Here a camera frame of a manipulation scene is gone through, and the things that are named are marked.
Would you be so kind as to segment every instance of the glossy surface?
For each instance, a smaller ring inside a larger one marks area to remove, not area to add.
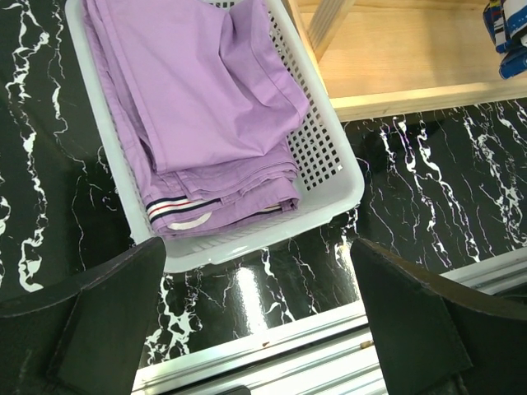
[[[133,242],[62,2],[2,0],[0,300]],[[221,266],[165,275],[141,366],[358,299],[360,235],[445,272],[527,245],[527,100],[345,125],[366,192],[328,225]]]

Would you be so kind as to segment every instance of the wooden shelf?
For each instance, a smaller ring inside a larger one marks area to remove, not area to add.
[[[527,77],[498,74],[500,56],[482,19],[486,2],[357,0],[318,62],[339,118],[527,96]],[[299,0],[303,26],[317,6]]]

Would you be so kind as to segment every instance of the laundry basket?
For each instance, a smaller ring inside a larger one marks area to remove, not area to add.
[[[228,8],[235,3],[214,4]],[[268,9],[272,22],[271,36],[277,52],[310,100],[310,111],[304,123],[289,136],[289,147],[299,167],[299,177],[295,182],[301,194],[299,208],[220,235],[167,240],[166,272],[185,272],[207,263],[223,263],[261,249],[326,224],[361,200],[364,179],[357,159],[304,46],[281,0],[268,0]],[[66,17],[132,237],[140,243],[152,237],[154,232],[100,87],[82,24],[82,0],[68,0]]]

